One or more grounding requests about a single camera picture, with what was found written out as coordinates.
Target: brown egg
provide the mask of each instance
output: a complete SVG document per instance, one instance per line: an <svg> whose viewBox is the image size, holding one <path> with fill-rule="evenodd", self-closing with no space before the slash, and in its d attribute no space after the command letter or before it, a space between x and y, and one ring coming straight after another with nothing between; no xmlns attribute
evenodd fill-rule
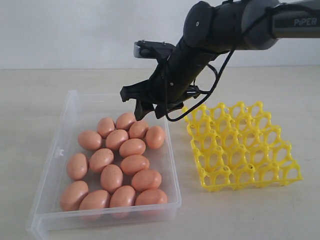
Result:
<svg viewBox="0 0 320 240"><path fill-rule="evenodd" d="M130 207L135 204L136 191L131 186L118 188L111 197L110 208ZM124 218L129 212L119 212L112 214L115 218Z"/></svg>
<svg viewBox="0 0 320 240"><path fill-rule="evenodd" d="M60 207L63 211L77 211L82 200L88 195L89 188L84 181L71 183L60 197Z"/></svg>
<svg viewBox="0 0 320 240"><path fill-rule="evenodd" d="M128 176L133 176L141 170L148 169L149 165L149 160L145 156L130 155L122 160L120 168Z"/></svg>
<svg viewBox="0 0 320 240"><path fill-rule="evenodd" d="M112 151L118 151L120 146L128 139L128 133L123 129L118 129L106 137L105 146Z"/></svg>
<svg viewBox="0 0 320 240"><path fill-rule="evenodd" d="M116 129L115 122L111 117L102 118L96 126L96 131L103 139Z"/></svg>
<svg viewBox="0 0 320 240"><path fill-rule="evenodd" d="M96 131L83 131L78 136L79 145L85 150L96 151L101 148L102 137Z"/></svg>
<svg viewBox="0 0 320 240"><path fill-rule="evenodd" d="M101 148L90 158L89 166L92 172L100 174L114 160L114 153L108 148Z"/></svg>
<svg viewBox="0 0 320 240"><path fill-rule="evenodd" d="M145 135L145 141L149 148L158 149L164 144L165 132L159 126L153 126L148 129Z"/></svg>
<svg viewBox="0 0 320 240"><path fill-rule="evenodd" d="M136 121L129 129L129 138L144 139L148 131L148 123L145 120Z"/></svg>
<svg viewBox="0 0 320 240"><path fill-rule="evenodd" d="M137 172L132 180L132 187L138 191L143 192L148 189L157 189L162 181L160 173L153 169L145 169Z"/></svg>
<svg viewBox="0 0 320 240"><path fill-rule="evenodd" d="M121 187L124 175L117 165L110 164L106 166L100 176L100 183L104 190L113 194Z"/></svg>
<svg viewBox="0 0 320 240"><path fill-rule="evenodd" d="M143 191L135 200L135 206L151 205L151 204L166 204L168 203L167 195L160 189L148 189ZM141 215L158 214L160 210L140 211Z"/></svg>
<svg viewBox="0 0 320 240"><path fill-rule="evenodd" d="M110 194L106 190L96 190L90 192L81 202L79 210L105 209L109 207ZM101 214L82 216L85 221L95 221Z"/></svg>
<svg viewBox="0 0 320 240"><path fill-rule="evenodd" d="M81 180L87 172L88 160L83 153L73 155L66 164L66 173L72 180Z"/></svg>
<svg viewBox="0 0 320 240"><path fill-rule="evenodd" d="M139 138L132 138L125 141L119 149L121 157L126 158L130 155L142 155L146 150L146 144Z"/></svg>
<svg viewBox="0 0 320 240"><path fill-rule="evenodd" d="M115 122L115 127L116 129L123 129L126 131L129 131L130 127L134 122L136 122L136 117L130 112L125 112L121 114L116 122Z"/></svg>

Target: plastic tray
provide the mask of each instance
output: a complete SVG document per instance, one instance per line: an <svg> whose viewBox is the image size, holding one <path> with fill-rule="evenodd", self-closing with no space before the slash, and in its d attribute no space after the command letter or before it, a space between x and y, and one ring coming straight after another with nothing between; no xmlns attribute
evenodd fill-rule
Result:
<svg viewBox="0 0 320 240"><path fill-rule="evenodd" d="M103 117L112 117L115 120L120 114L132 112L134 109L134 101L123 103L119 94L78 94L74 90L68 92L27 223L27 230L36 239L46 239L50 230L166 221L176 216L177 209L181 206L181 195L168 122L165 118L156 119L154 114L148 114L145 120L150 126L161 126L165 130L166 139L160 149L147 149L144 155L150 161L150 168L158 170L162 175L159 188L167 194L168 203L70 212L62 212L60 209L60 195L67 185L73 182L66 174L69 157L79 151L90 156L89 152L78 145L78 134L83 130L95 130L98 121ZM90 192L101 188L98 174L88 173L85 181ZM150 210L161 211L151 216L139 214L140 211ZM125 218L115 218L112 215L123 212L130 213ZM97 221L84 221L80 218L97 213L102 214Z"/></svg>

